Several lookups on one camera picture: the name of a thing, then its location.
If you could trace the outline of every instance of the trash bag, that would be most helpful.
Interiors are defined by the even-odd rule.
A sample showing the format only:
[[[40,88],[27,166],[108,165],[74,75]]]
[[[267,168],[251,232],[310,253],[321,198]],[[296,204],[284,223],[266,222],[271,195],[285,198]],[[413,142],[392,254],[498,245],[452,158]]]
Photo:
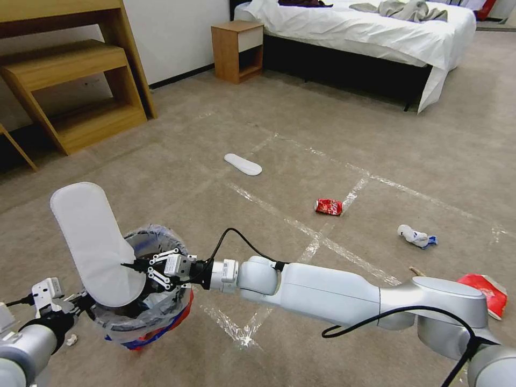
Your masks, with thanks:
[[[188,254],[177,234],[160,225],[139,228],[124,238],[137,258],[151,259],[154,254],[175,248],[182,255]],[[147,279],[142,294],[126,306],[111,308],[96,304],[91,311],[95,323],[106,334],[105,339],[137,350],[178,326],[190,313],[194,299],[190,284],[169,292],[159,290],[155,281]]]

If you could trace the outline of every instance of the red soda can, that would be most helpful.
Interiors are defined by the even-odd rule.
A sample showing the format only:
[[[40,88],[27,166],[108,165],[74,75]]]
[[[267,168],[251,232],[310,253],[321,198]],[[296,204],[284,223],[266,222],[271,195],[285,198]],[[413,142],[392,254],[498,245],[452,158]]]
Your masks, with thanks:
[[[342,213],[342,202],[333,199],[317,199],[314,209],[317,212],[340,215]]]

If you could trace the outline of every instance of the nightstand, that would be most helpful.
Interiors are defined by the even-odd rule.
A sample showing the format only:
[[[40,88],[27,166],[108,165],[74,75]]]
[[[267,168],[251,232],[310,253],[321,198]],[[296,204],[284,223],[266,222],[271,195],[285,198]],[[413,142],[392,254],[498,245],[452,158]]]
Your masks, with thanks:
[[[217,78],[240,83],[261,74],[263,24],[234,20],[211,27]]]

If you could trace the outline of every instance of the white bedsheet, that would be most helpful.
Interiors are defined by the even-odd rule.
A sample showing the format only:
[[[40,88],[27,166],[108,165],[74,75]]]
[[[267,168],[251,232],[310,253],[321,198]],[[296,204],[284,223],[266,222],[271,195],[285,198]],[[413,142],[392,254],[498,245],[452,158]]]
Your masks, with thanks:
[[[431,20],[419,24],[348,7],[363,2],[378,5],[380,1],[333,0],[332,8],[304,8],[279,6],[277,0],[252,0],[246,12],[264,23],[266,31],[272,35],[342,51],[349,51],[346,49],[349,42],[362,43],[365,45],[361,46],[363,51],[359,54],[388,59],[385,55],[379,56],[381,52],[374,49],[374,46],[385,47],[432,65],[419,113],[439,100],[448,72],[458,65],[473,39],[475,15],[466,8],[429,3],[430,8],[446,9],[448,22]]]
[[[247,6],[249,3],[242,3],[237,5],[235,8],[235,20],[246,20],[248,22],[255,22],[256,19],[253,15],[247,12]],[[266,35],[273,35],[271,32],[265,30]],[[406,63],[407,65],[413,65],[417,67],[423,67],[426,65],[423,61],[413,58],[409,55],[393,50],[392,48],[378,46],[371,43],[361,43],[356,41],[350,41],[346,39],[340,39],[338,41],[338,47],[333,47],[332,41],[321,40],[321,39],[300,39],[300,38],[289,38],[290,40],[299,41],[302,43],[308,43],[315,46],[323,46],[328,48],[335,48],[340,51],[352,52],[355,54],[373,56],[375,58],[387,59],[394,62]]]

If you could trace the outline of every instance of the red plastic bag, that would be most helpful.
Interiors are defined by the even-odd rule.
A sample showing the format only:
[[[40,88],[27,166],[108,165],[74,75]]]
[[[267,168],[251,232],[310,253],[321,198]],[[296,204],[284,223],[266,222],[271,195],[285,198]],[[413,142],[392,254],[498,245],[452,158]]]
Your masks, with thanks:
[[[468,273],[457,282],[480,290],[488,302],[489,315],[501,320],[507,305],[507,290],[489,276]]]

